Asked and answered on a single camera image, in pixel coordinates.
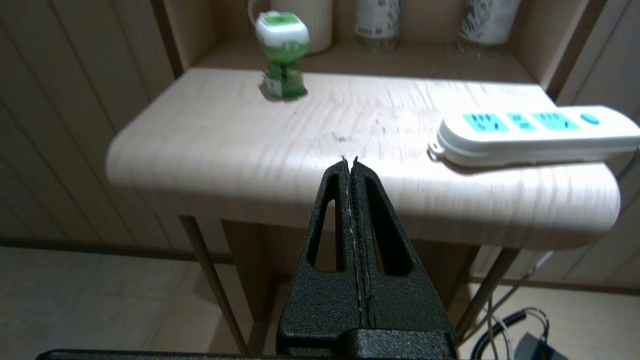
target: bottle label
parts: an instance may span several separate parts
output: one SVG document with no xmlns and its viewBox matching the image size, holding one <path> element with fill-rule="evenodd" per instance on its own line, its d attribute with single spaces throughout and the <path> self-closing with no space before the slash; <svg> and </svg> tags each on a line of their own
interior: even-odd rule
<svg viewBox="0 0 640 360">
<path fill-rule="evenodd" d="M 267 83 L 267 92 L 273 97 L 282 97 L 282 82 L 277 79 L 265 79 Z"/>
<path fill-rule="evenodd" d="M 480 44 L 504 44 L 520 0 L 468 0 L 460 36 Z"/>
<path fill-rule="evenodd" d="M 393 38 L 400 34 L 400 0 L 358 0 L 356 34 Z"/>
</svg>

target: green bottle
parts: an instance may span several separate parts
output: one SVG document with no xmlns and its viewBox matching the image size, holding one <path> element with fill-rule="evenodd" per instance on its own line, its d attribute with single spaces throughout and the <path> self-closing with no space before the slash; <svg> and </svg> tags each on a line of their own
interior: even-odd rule
<svg viewBox="0 0 640 360">
<path fill-rule="evenodd" d="M 309 32 L 293 13 L 261 13 L 255 25 L 260 48 L 271 60 L 265 73 L 267 91 L 277 99 L 307 93 L 298 60 L 309 50 Z"/>
</svg>

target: white power strip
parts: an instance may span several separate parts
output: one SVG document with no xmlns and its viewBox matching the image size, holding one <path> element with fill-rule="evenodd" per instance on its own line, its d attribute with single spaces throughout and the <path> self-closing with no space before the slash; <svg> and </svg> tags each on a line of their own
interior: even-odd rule
<svg viewBox="0 0 640 360">
<path fill-rule="evenodd" d="M 436 159 L 464 167 L 602 161 L 640 144 L 640 128 L 604 106 L 546 111 L 469 110 L 445 116 L 429 144 Z"/>
</svg>

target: tiled floor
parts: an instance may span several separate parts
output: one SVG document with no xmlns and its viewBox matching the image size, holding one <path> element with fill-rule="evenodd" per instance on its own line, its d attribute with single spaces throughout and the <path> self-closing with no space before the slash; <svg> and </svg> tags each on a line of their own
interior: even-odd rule
<svg viewBox="0 0 640 360">
<path fill-rule="evenodd" d="M 216 268 L 247 338 L 252 320 L 237 272 Z M 275 354 L 287 286 L 278 292 L 265 354 Z M 454 321 L 476 290 L 461 291 Z M 522 288 L 497 314 L 525 306 L 549 315 L 549 343 L 570 359 L 640 359 L 640 297 Z M 516 343 L 541 328 L 532 318 L 510 330 Z M 478 336 L 462 344 L 462 359 Z M 501 337 L 496 344 L 504 359 Z M 197 263 L 0 247 L 0 360 L 32 360 L 53 348 L 237 352 Z M 483 358 L 493 359 L 490 348 Z"/>
</svg>

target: white cylindrical container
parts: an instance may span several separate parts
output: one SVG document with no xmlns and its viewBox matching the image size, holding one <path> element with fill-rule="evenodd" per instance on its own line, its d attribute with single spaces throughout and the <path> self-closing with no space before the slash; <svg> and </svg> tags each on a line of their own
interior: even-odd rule
<svg viewBox="0 0 640 360">
<path fill-rule="evenodd" d="M 504 52 L 520 0 L 467 0 L 458 49 L 472 56 Z"/>
<path fill-rule="evenodd" d="M 270 0 L 271 9 L 296 14 L 309 30 L 309 53 L 319 53 L 331 46 L 333 30 L 332 0 Z"/>
<path fill-rule="evenodd" d="M 373 52 L 393 51 L 400 39 L 401 13 L 400 0 L 358 0 L 356 46 Z"/>
</svg>

